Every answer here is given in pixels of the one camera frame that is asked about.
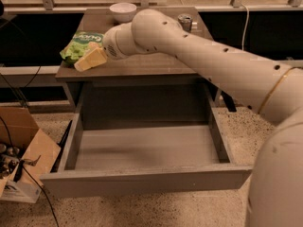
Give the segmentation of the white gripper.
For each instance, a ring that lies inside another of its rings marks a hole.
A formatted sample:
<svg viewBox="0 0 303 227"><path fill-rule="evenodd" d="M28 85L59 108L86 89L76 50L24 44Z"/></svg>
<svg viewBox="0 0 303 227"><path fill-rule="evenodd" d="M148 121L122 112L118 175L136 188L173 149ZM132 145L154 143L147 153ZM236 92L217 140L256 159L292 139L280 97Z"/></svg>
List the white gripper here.
<svg viewBox="0 0 303 227"><path fill-rule="evenodd" d="M107 62L107 56L112 60L122 60L132 55L147 54L147 50L135 42L131 23L109 29L103 36L102 45L105 52L98 43L90 42L88 48L92 50L74 64L75 68L80 72L89 70Z"/></svg>

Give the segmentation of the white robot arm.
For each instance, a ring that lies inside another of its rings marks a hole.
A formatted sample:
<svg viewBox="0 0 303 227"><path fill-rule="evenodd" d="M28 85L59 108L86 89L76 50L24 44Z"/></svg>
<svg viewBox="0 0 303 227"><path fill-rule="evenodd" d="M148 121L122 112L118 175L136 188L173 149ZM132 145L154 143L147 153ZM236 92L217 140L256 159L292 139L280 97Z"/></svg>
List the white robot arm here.
<svg viewBox="0 0 303 227"><path fill-rule="evenodd" d="M120 60L165 53L276 126L259 150L245 227L303 226L303 70L184 31L154 9L106 31L102 46Z"/></svg>

